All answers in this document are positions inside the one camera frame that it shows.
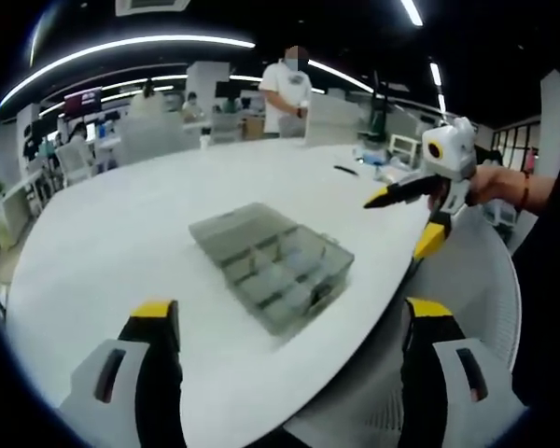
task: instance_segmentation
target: ceiling light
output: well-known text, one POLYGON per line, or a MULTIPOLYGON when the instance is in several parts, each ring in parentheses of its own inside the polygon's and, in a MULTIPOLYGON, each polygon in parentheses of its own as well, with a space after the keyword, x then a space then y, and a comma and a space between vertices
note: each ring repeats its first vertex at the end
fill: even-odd
POLYGON ((136 79, 135 81, 119 82, 118 84, 112 84, 111 86, 105 86, 105 87, 102 87, 102 90, 103 91, 109 91, 111 89, 117 89, 118 87, 132 86, 133 84, 143 84, 144 82, 147 82, 146 77, 143 77, 141 79, 136 79))
POLYGON ((353 84, 354 86, 359 87, 360 89, 367 91, 368 93, 373 93, 373 89, 368 86, 367 84, 363 84, 361 81, 357 81, 356 79, 354 79, 353 77, 350 77, 348 75, 345 75, 342 72, 339 72, 338 70, 335 70, 331 67, 328 67, 327 65, 324 65, 322 63, 318 63, 317 61, 309 61, 309 65, 315 67, 315 68, 319 68, 320 70, 323 70, 325 72, 330 73, 331 75, 334 75, 336 77, 341 77, 342 79, 344 79, 345 81, 350 82, 351 84, 353 84))
POLYGON ((438 95, 438 102, 440 102, 440 111, 442 114, 446 113, 446 100, 441 93, 438 95))
POLYGON ((261 82, 260 77, 243 77, 240 75, 231 75, 231 79, 234 81, 251 81, 251 82, 261 82))
POLYGON ((127 91, 125 93, 119 93, 118 95, 106 96, 106 98, 102 98, 102 103, 119 100, 120 98, 126 98, 128 96, 135 96, 137 93, 141 93, 141 92, 142 91, 127 91))
POLYGON ((53 105, 52 107, 48 107, 46 110, 39 113, 39 117, 42 118, 45 115, 49 114, 52 110, 60 109, 64 105, 64 102, 58 103, 53 105))
POLYGON ((438 87, 441 86, 440 68, 436 63, 431 63, 429 67, 431 67, 431 75, 433 76, 433 83, 438 87))
POLYGON ((13 96, 15 96, 22 89, 27 87, 29 84, 39 79, 40 77, 44 76, 46 73, 51 72, 55 68, 60 67, 61 65, 70 63, 76 59, 82 58, 89 54, 97 53, 99 51, 104 51, 107 49, 116 49, 118 47, 125 47, 129 45, 137 45, 137 44, 147 44, 147 43, 154 43, 154 42, 203 42, 203 43, 211 43, 211 44, 230 45, 230 46, 242 47, 246 49, 252 49, 255 47, 255 44, 251 42, 244 42, 242 40, 227 39, 225 37, 215 37, 210 35, 150 35, 145 37, 134 37, 131 39, 124 39, 116 42, 110 42, 107 44, 98 45, 97 47, 91 47, 88 49, 84 49, 82 51, 78 51, 73 54, 69 54, 68 56, 61 58, 58 61, 46 65, 45 67, 41 68, 40 70, 36 71, 25 80, 23 80, 21 83, 15 86, 9 93, 7 93, 7 95, 0 102, 0 107, 4 106, 8 102, 8 100, 10 100, 13 96))
POLYGON ((171 81, 173 79, 187 79, 189 75, 168 75, 166 77, 153 77, 152 81, 171 81))
POLYGON ((407 10, 407 14, 409 14, 409 18, 414 26, 423 26, 423 22, 421 21, 421 16, 419 16, 419 11, 417 11, 417 7, 414 5, 413 0, 400 0, 402 5, 407 10))

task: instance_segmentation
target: round table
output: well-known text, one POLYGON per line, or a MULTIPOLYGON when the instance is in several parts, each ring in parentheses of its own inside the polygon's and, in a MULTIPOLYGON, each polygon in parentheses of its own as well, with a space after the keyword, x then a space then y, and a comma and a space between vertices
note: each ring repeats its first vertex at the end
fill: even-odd
POLYGON ((363 204, 382 185, 333 168, 352 146, 270 140, 185 151, 59 192, 22 250, 7 335, 38 392, 59 406, 70 375, 130 312, 178 300, 188 446, 242 447, 281 426, 344 366, 410 265, 421 200, 363 204), (297 336, 274 338, 236 300, 189 234, 261 202, 355 254, 343 294, 297 336))

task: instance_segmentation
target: red bracelet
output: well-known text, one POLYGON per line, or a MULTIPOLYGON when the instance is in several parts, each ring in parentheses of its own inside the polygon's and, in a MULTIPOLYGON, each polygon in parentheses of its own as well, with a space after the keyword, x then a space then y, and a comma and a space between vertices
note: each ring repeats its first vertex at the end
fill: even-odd
POLYGON ((519 203, 519 206, 517 207, 517 210, 519 210, 519 211, 525 210, 526 202, 529 199, 529 177, 530 177, 530 174, 528 172, 523 172, 523 174, 525 175, 525 191, 523 192, 523 199, 521 200, 521 203, 519 203))

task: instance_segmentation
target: window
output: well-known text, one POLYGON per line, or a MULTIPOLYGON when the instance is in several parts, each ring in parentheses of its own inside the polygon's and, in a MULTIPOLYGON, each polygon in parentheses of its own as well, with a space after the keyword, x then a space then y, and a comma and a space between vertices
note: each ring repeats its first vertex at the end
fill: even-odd
POLYGON ((495 133, 492 149, 502 153, 505 167, 516 171, 531 171, 532 155, 538 157, 539 123, 517 126, 495 133))

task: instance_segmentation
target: ceiling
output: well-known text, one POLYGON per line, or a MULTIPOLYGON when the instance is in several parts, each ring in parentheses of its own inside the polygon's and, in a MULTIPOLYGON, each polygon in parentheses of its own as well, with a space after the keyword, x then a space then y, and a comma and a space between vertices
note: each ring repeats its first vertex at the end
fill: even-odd
MULTIPOLYGON (((256 46, 150 44, 92 54, 23 89, 3 107, 1 118, 12 117, 31 102, 67 86, 77 84, 78 89, 184 73, 187 64, 198 60, 230 61, 235 74, 260 77, 266 63, 295 44, 307 47, 312 59, 369 85, 376 70, 381 80, 407 86, 409 92, 395 92, 398 97, 438 107, 438 91, 429 70, 433 61, 441 70, 448 110, 493 128, 539 113, 539 81, 552 68, 541 43, 548 26, 543 9, 520 0, 414 2, 424 21, 422 27, 411 23, 400 0, 284 0, 272 5, 267 1, 191 0, 181 13, 124 18, 116 17, 114 0, 60 2, 39 26, 33 68, 29 67, 32 35, 5 93, 48 63, 128 37, 215 35, 256 46), (147 65, 162 67, 128 70, 147 65), (126 71, 103 78, 104 82, 82 82, 122 70, 126 71)), ((310 76, 321 89, 357 89, 311 67, 310 76)))

